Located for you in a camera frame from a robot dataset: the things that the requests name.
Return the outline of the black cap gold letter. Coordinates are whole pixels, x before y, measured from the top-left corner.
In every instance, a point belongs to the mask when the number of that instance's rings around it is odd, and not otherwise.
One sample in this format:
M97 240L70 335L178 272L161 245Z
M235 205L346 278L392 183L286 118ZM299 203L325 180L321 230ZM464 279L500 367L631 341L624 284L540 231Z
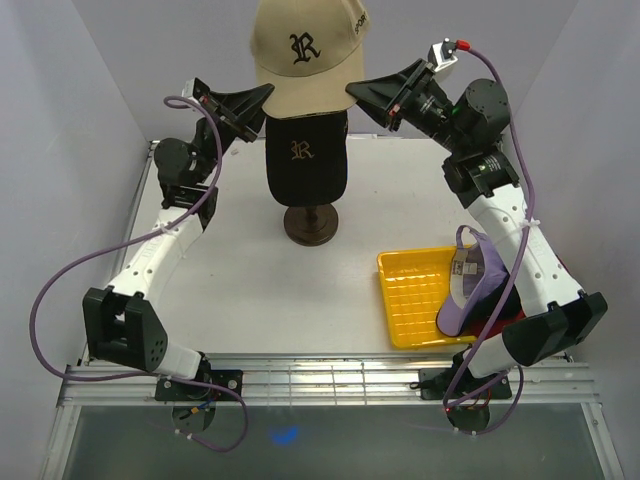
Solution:
M310 207L339 200L347 187L348 114L265 122L269 190L286 207Z

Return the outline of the beige cap black letter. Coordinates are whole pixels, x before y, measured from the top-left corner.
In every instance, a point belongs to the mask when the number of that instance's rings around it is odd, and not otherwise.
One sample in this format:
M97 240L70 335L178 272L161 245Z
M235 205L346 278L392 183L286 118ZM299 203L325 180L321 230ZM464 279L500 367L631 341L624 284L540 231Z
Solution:
M364 79L370 26L360 1L259 2L250 50L257 82L274 86L265 113L289 119L351 108L346 86Z

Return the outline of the purple LA cap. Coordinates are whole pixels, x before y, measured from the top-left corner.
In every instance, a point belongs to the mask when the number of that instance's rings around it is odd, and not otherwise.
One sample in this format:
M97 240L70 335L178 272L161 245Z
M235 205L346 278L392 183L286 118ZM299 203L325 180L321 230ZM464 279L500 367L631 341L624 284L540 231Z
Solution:
M486 234L461 225L455 240L456 250L449 268L449 294L436 317L440 332L450 337L463 332L473 308L508 278L508 271Z

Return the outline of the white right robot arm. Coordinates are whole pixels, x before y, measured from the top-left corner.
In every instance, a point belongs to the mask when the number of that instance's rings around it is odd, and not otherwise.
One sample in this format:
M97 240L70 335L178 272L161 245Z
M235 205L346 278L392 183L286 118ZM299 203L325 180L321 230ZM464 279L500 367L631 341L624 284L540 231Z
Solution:
M604 296L588 294L569 274L533 217L532 187L501 152L511 120L506 90L497 80L472 81L451 102L432 65L418 60L346 91L377 124L395 131L406 121L445 148L445 181L482 227L507 269L507 289L519 295L525 317L501 333L481 338L451 375L454 390L474 397L488 376L531 366L581 343L607 311Z

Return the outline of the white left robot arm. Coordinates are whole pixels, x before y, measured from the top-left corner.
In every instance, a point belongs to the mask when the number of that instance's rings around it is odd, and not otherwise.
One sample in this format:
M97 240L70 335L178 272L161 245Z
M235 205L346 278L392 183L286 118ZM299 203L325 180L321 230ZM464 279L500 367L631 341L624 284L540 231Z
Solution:
M191 141L165 138L154 147L162 201L153 227L107 286L91 288L83 298L91 358L177 378L190 399L210 392L212 376L202 354L169 339L154 305L215 214L222 157L235 140L256 140L265 121L263 106L274 90L266 83L218 93L194 78L181 95L166 98L167 106L202 116Z

